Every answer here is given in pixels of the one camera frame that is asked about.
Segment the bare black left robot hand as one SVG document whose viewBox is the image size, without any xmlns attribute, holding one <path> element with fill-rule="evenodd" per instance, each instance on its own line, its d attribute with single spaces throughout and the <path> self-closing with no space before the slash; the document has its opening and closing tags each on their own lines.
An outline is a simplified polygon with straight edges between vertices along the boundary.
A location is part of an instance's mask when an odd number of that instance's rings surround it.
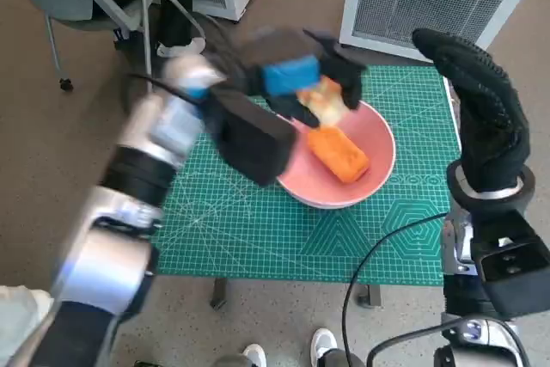
<svg viewBox="0 0 550 367">
<path fill-rule="evenodd" d="M 261 96 L 286 119 L 310 127 L 320 124 L 298 100 L 297 92 L 316 86 L 323 76 L 341 87 L 347 108 L 358 108 L 365 66 L 330 35 L 308 29 L 267 29 L 244 43 L 239 53 L 246 93 Z"/>
</svg>

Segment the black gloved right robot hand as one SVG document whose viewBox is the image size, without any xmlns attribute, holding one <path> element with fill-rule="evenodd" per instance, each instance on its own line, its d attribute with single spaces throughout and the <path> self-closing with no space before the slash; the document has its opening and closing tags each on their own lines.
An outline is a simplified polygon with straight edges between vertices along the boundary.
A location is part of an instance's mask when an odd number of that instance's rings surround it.
<svg viewBox="0 0 550 367">
<path fill-rule="evenodd" d="M 429 28 L 412 42 L 460 100 L 461 166 L 477 193 L 516 185 L 530 154 L 529 123 L 507 72 L 473 42 Z"/>
</svg>

